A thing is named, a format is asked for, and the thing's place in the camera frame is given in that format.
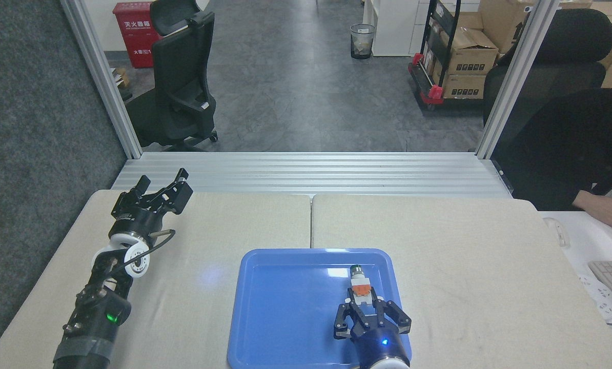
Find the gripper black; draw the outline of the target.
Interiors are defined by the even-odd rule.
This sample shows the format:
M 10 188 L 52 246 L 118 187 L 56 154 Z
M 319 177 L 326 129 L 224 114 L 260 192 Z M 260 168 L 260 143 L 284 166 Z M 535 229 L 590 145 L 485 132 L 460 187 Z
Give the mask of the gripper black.
M 112 208 L 115 222 L 111 234 L 135 234 L 153 242 L 151 233 L 160 231 L 162 217 L 167 212 L 181 214 L 193 194 L 187 183 L 189 173 L 180 168 L 174 182 L 152 194 L 145 195 L 151 180 L 142 175 L 128 192 L 122 192 Z
M 351 339 L 360 367 L 409 367 L 411 362 L 399 334 L 409 334 L 411 318 L 393 300 L 376 298 L 375 312 L 381 327 L 364 330 L 360 306 L 353 299 L 346 299 L 337 309 L 334 339 Z

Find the person's hand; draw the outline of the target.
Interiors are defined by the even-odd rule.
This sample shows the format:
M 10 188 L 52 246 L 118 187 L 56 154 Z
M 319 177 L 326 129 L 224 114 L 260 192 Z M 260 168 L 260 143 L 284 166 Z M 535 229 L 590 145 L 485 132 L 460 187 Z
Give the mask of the person's hand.
M 573 200 L 573 206 L 586 212 L 594 219 L 612 228 L 612 198 L 579 191 Z

